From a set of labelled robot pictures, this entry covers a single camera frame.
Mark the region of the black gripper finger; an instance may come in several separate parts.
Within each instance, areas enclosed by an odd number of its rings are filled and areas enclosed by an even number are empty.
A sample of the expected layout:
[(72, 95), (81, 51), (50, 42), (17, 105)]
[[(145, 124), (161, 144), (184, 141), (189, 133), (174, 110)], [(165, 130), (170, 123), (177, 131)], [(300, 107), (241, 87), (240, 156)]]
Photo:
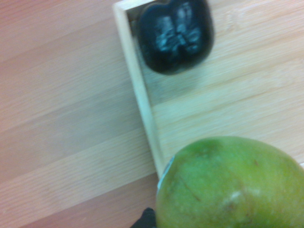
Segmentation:
[(156, 215), (152, 208), (146, 208), (132, 228), (156, 228)]

